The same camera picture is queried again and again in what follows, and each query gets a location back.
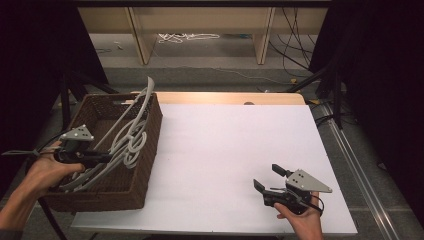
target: forearm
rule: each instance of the forearm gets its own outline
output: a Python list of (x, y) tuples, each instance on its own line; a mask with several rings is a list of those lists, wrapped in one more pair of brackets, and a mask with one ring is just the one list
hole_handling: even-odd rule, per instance
[(0, 229), (22, 231), (37, 201), (37, 195), (19, 186), (0, 212)]

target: person's right hand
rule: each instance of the person's right hand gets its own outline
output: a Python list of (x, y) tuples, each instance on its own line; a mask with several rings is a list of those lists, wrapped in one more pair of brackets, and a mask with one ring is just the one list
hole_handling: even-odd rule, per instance
[[(312, 195), (318, 197), (319, 194), (318, 192), (313, 192)], [(312, 197), (311, 204), (318, 206), (318, 198), (316, 197)], [(275, 203), (274, 208), (280, 212), (280, 214), (277, 215), (277, 218), (287, 218), (299, 239), (324, 239), (322, 236), (320, 213), (317, 210), (308, 208), (308, 210), (306, 210), (303, 214), (296, 215), (280, 203)]]

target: white tabletop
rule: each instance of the white tabletop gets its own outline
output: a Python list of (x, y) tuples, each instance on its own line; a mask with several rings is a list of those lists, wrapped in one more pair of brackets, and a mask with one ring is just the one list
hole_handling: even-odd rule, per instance
[(163, 121), (143, 209), (77, 213), (81, 230), (222, 235), (293, 233), (253, 179), (285, 187), (271, 165), (303, 169), (321, 193), (328, 235), (357, 230), (306, 105), (161, 104)]

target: wicker basket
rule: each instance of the wicker basket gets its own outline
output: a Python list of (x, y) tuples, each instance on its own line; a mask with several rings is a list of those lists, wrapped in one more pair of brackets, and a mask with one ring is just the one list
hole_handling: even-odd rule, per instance
[[(122, 103), (135, 99), (136, 94), (87, 95), (70, 124), (70, 128), (85, 124), (95, 136), (90, 148), (106, 134), (128, 105)], [(127, 116), (97, 149), (107, 151), (116, 133), (138, 114), (144, 98), (129, 111)], [(150, 172), (156, 156), (162, 112), (157, 96), (152, 94), (143, 118), (147, 117), (147, 141), (138, 157), (136, 167), (127, 169), (120, 164), (112, 172), (85, 192), (48, 192), (45, 200), (59, 212), (96, 212), (140, 209), (144, 206)]]

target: silver bracket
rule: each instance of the silver bracket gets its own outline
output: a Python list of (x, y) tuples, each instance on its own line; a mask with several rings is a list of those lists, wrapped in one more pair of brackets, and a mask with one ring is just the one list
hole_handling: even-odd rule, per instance
[(94, 136), (91, 135), (88, 131), (87, 126), (82, 125), (80, 127), (74, 128), (71, 131), (64, 133), (60, 136), (61, 140), (78, 140), (78, 141), (88, 141), (91, 142), (94, 140)]
[(289, 184), (295, 188), (298, 188), (302, 191), (310, 192), (326, 192), (331, 193), (333, 190), (320, 182), (318, 179), (309, 175), (309, 173), (298, 169), (287, 178), (286, 184)]

